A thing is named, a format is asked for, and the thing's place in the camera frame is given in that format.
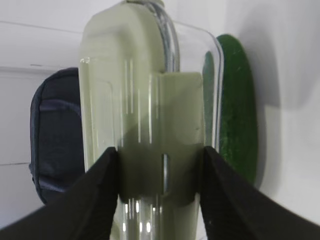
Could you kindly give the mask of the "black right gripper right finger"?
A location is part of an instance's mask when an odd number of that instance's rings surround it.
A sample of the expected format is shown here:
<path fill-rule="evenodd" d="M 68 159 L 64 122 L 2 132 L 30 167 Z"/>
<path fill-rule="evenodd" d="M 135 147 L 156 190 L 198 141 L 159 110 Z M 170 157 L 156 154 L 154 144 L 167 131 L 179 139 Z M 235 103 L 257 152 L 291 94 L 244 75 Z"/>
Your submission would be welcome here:
<path fill-rule="evenodd" d="M 200 207 L 209 240 L 318 240 L 320 227 L 282 207 L 203 149 Z"/>

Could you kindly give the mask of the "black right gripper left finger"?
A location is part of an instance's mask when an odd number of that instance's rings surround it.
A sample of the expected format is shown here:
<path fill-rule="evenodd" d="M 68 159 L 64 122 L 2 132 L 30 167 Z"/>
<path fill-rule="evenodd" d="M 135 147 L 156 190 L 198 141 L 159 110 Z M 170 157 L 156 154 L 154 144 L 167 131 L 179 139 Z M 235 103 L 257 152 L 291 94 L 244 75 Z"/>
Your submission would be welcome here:
<path fill-rule="evenodd" d="M 119 192 L 119 156 L 109 147 L 55 201 L 1 229 L 2 240 L 108 240 Z"/>

